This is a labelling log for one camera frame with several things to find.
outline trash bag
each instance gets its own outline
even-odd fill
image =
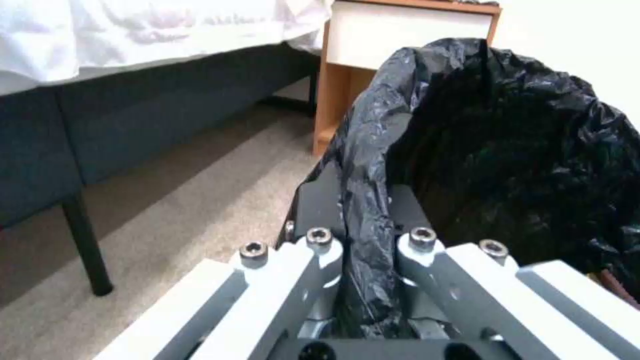
[[[333,161],[347,233],[342,335],[405,336],[393,184],[411,186],[446,246],[493,238],[521,265],[607,269],[639,298],[638,133],[579,78],[479,39],[400,49],[307,181]]]

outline dark gray bed base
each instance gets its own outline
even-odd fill
[[[0,97],[0,226],[61,204],[93,292],[106,295],[82,187],[315,79],[318,67],[315,56],[269,45]]]

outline white drawer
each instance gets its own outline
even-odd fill
[[[336,1],[326,61],[377,70],[396,50],[447,37],[486,38],[491,15]]]

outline beige carpet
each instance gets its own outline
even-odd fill
[[[257,107],[84,192],[116,288],[91,295],[59,208],[0,239],[0,359],[90,359],[202,258],[273,241],[312,121]]]

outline wooden nightstand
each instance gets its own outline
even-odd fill
[[[498,6],[433,0],[336,1],[324,27],[314,154],[324,153],[342,118],[394,51],[447,37],[493,40]]]

